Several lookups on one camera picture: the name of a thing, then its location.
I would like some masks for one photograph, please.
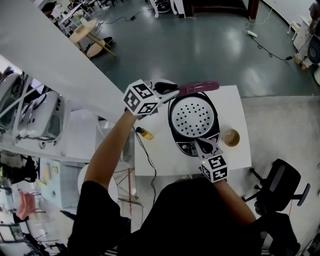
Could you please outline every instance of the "black t-shirt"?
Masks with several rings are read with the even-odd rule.
[[[68,255],[259,255],[256,235],[233,219],[206,178],[165,187],[140,230],[98,183],[83,183]]]

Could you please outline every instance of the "purple handle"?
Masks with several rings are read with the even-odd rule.
[[[214,91],[219,89],[219,83],[213,82],[213,81],[206,81],[206,82],[196,82],[196,83],[190,83],[183,87],[179,87],[179,94],[177,96],[186,96],[189,94],[195,94],[195,93],[201,93],[201,92],[207,92],[207,91]]]

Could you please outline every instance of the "pink cloth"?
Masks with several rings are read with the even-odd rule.
[[[20,203],[16,215],[23,221],[36,212],[36,200],[33,194],[19,192]]]

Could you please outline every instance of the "white table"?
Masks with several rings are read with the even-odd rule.
[[[207,91],[219,120],[220,131],[234,128],[240,134],[240,142],[235,147],[228,147],[222,139],[219,146],[224,152],[229,170],[251,166],[249,136],[244,109],[236,85],[221,86],[220,89]],[[143,118],[135,124],[153,134],[152,140],[141,137],[142,142],[153,161],[158,176],[198,174],[198,157],[184,154],[176,145],[168,123],[168,104],[161,106],[157,114]],[[144,150],[137,138],[134,141],[135,175],[153,176],[154,170],[149,165]]]
[[[88,12],[86,12],[86,11],[81,7],[81,5],[82,5],[82,3],[79,3],[76,7],[74,7],[74,8],[73,8],[68,14],[66,14],[65,16],[63,16],[63,12],[61,13],[61,15],[63,16],[63,19],[59,22],[58,25],[59,25],[59,26],[62,26],[62,28],[68,33],[69,36],[71,36],[70,33],[67,31],[67,28],[68,28],[69,25],[68,25],[67,27],[65,27],[65,26],[64,26],[64,22],[70,19],[70,22],[77,27],[78,24],[75,23],[75,22],[71,19],[71,17],[75,14],[76,11],[78,11],[79,8],[81,8],[81,9],[83,10],[83,12],[84,12],[87,16],[90,17],[90,14],[89,14]]]

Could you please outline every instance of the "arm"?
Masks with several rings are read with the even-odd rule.
[[[219,180],[213,183],[213,185],[232,216],[241,226],[247,226],[256,220],[255,215],[247,204],[236,194],[225,180]]]
[[[95,151],[84,181],[93,181],[108,190],[109,182],[116,169],[130,131],[137,120],[130,111],[124,112],[111,132]]]

